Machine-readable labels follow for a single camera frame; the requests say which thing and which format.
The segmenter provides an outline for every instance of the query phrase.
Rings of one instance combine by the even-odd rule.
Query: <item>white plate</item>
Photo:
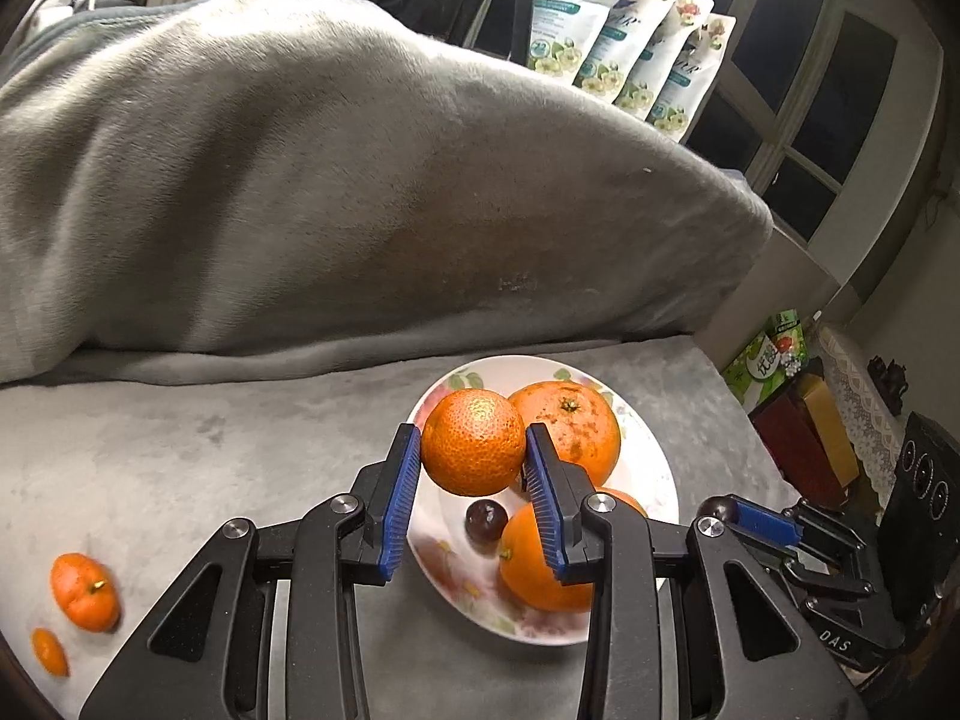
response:
[[[622,440],[620,458],[605,487],[623,490],[637,498],[651,519],[678,522],[680,510],[673,474],[650,428],[616,392],[569,365],[525,355],[486,357],[462,365],[424,393],[408,421],[422,429],[440,399],[465,386],[492,389],[509,396],[528,384],[550,379],[573,379],[591,386],[613,407]],[[499,501],[511,517],[526,503],[512,490],[491,497]],[[441,490],[421,469],[407,541],[430,584],[470,620],[501,637],[545,646],[587,641],[589,612],[534,610],[502,586],[496,551],[481,554],[467,540],[464,531],[464,516],[474,500]]]

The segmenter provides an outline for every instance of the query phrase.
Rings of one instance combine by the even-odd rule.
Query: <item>gray table surface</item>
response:
[[[661,444],[680,519],[712,494],[779,509],[786,485],[736,399],[689,338],[551,355],[623,396]],[[397,423],[434,380],[468,357],[431,358],[281,382],[161,388],[127,383],[0,389],[0,629],[43,692],[76,717],[126,637],[220,523],[302,517],[382,459]],[[113,571],[117,632],[70,625],[47,589],[56,555],[86,552]],[[272,661],[283,658],[280,589]],[[584,646],[517,644],[463,618],[409,554],[390,586],[358,593],[371,716],[463,720],[574,717]],[[669,623],[668,604],[661,618]],[[48,676],[30,630],[50,627],[72,676]],[[280,671],[271,717],[282,717]],[[664,647],[664,717],[675,714]]]

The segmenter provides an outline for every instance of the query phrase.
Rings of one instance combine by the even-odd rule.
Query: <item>gray fleece blanket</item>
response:
[[[770,226],[651,127],[366,1],[89,14],[0,87],[0,382],[692,332]]]
[[[221,523],[239,515],[257,525],[284,522],[348,490],[361,466],[383,459],[419,396],[471,358],[176,389],[126,382],[0,389],[0,456],[7,459],[0,463],[0,630],[14,654],[73,720],[143,615]],[[647,423],[676,480],[681,522],[717,493],[772,509],[796,502],[690,338],[556,359],[599,377]],[[54,557],[73,550],[102,560],[120,584],[124,616],[114,635],[80,631],[46,591]],[[280,583],[272,718],[284,717],[286,598]],[[374,720],[576,716],[586,645],[532,647],[481,630],[427,584],[409,550],[385,589],[359,587],[357,605]],[[659,611],[664,632],[672,631],[664,594]],[[69,680],[37,663],[35,626],[64,642]],[[662,644],[664,718],[677,720],[672,637]],[[3,709],[0,717],[7,720]],[[136,712],[117,720],[136,720]]]

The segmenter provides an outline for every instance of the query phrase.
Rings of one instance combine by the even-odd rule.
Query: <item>grape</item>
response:
[[[467,536],[477,546],[488,547],[500,541],[503,529],[507,527],[506,509],[496,501],[481,498],[467,507],[464,527]]]

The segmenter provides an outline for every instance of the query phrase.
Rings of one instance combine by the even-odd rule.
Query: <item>tangerine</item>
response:
[[[610,404],[598,392],[572,381],[537,382],[510,396],[524,427],[543,422],[567,463],[587,469],[594,485],[602,485],[620,457],[620,426]]]
[[[70,622],[85,631],[108,631],[120,617],[113,581],[92,557],[79,552],[60,555],[50,569],[50,589]]]
[[[30,634],[30,644],[40,664],[55,677],[69,677],[66,653],[59,640],[46,628],[37,628]]]
[[[421,436],[421,462],[448,493],[483,497],[520,472],[527,440],[523,419],[489,389],[458,389],[435,405]]]
[[[640,503],[620,490],[599,488],[646,514]],[[500,577],[523,603],[543,611],[588,611],[593,603],[592,584],[560,584],[546,565],[544,548],[536,529],[534,505],[520,509],[500,537]]]

